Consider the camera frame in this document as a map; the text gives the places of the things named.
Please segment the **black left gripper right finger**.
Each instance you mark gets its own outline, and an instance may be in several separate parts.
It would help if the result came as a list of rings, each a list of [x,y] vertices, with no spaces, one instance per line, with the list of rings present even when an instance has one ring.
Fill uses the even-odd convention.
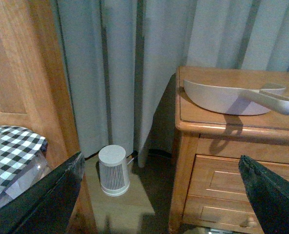
[[[289,234],[289,181],[242,155],[238,163],[246,194],[266,234]]]

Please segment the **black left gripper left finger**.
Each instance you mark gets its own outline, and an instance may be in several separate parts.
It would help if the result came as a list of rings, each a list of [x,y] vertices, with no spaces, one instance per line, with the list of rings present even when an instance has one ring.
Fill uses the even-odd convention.
[[[0,208],[0,234],[64,234],[84,174],[85,159],[76,153]]]

